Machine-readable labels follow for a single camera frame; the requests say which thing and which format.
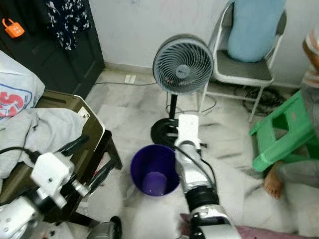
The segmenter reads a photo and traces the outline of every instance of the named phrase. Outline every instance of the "fan stand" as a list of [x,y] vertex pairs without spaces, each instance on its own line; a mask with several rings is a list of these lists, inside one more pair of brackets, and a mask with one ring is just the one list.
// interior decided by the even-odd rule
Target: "fan stand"
[[169,118],[158,120],[151,128],[151,138],[155,144],[171,147],[177,139],[178,120],[175,118],[177,95],[170,99]]

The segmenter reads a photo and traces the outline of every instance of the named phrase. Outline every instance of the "electric fan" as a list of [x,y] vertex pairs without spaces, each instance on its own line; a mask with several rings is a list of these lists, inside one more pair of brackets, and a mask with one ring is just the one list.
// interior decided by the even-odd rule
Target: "electric fan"
[[175,110],[178,95],[190,95],[210,80],[213,58],[206,44],[196,36],[181,34],[166,40],[153,62],[156,82],[171,94],[169,118],[157,121],[151,129],[156,144],[170,145],[177,139]]

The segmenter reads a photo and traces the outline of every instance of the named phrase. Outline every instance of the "dark door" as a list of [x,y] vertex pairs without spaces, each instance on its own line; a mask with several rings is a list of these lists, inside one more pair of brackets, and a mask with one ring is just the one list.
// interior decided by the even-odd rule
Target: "dark door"
[[5,6],[5,14],[20,23],[25,33],[12,39],[1,24],[0,50],[9,53],[9,56],[34,72],[47,89],[86,97],[104,68],[88,0],[82,1],[92,27],[76,34],[77,48],[71,51],[64,50],[47,30],[43,20],[46,13],[39,12],[32,5],[40,1],[1,1]]

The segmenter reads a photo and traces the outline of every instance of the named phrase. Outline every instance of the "green stool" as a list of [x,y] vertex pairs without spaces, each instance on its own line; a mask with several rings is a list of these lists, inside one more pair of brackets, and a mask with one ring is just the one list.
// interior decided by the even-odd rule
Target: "green stool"
[[[277,138],[276,128],[286,134]],[[262,172],[279,160],[297,162],[319,159],[319,141],[300,91],[269,116],[257,122],[249,134],[257,136],[259,155],[253,161],[256,171]],[[310,158],[292,154],[303,145],[306,145]]]

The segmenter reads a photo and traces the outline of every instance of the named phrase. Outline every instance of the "person's foot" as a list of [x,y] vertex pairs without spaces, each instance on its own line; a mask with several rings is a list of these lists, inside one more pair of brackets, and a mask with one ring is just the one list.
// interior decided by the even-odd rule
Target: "person's foot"
[[276,162],[269,173],[267,174],[267,177],[265,178],[264,188],[272,197],[279,199],[281,196],[281,190],[283,188],[283,183],[278,178],[276,171],[279,165],[283,164],[282,161]]

